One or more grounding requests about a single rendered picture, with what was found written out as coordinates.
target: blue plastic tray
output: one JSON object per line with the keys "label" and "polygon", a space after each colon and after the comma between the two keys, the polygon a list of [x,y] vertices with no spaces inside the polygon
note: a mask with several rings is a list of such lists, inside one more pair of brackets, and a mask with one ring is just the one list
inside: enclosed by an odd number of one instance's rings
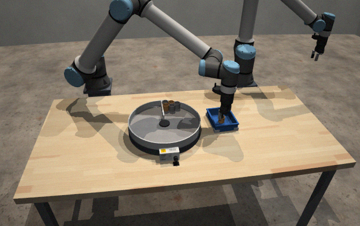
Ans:
{"label": "blue plastic tray", "polygon": [[225,115],[225,122],[222,124],[218,122],[218,113],[219,113],[219,107],[207,108],[206,115],[215,133],[239,129],[238,127],[239,122],[236,120],[232,111],[230,111]]}

